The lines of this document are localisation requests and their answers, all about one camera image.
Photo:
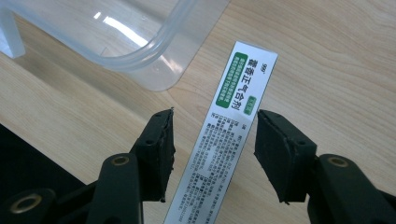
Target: plastic container lid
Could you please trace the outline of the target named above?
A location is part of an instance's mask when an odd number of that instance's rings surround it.
[[[178,81],[228,2],[3,0],[1,4],[88,60],[125,73],[149,90],[162,91]]]

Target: wood grain surface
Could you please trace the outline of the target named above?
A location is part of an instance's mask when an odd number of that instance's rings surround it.
[[[396,194],[396,1],[233,0],[181,80],[146,91],[90,63],[17,18],[26,54],[0,55],[0,122],[85,183],[127,152],[155,112],[175,108],[175,170],[163,223],[236,40],[278,53],[260,108],[282,114],[318,144],[356,162]],[[216,223],[309,223],[306,203],[285,205],[253,155],[257,120]]]

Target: product label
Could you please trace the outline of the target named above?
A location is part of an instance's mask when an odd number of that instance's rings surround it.
[[[165,224],[215,222],[276,58],[235,43]]]

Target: paper label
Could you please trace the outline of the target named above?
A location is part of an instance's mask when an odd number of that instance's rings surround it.
[[[235,43],[165,224],[215,222],[276,58]]]

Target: clear plastic container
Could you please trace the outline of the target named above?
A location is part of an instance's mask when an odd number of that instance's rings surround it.
[[[180,79],[229,0],[0,0],[0,50],[24,53],[14,12],[152,91]]]

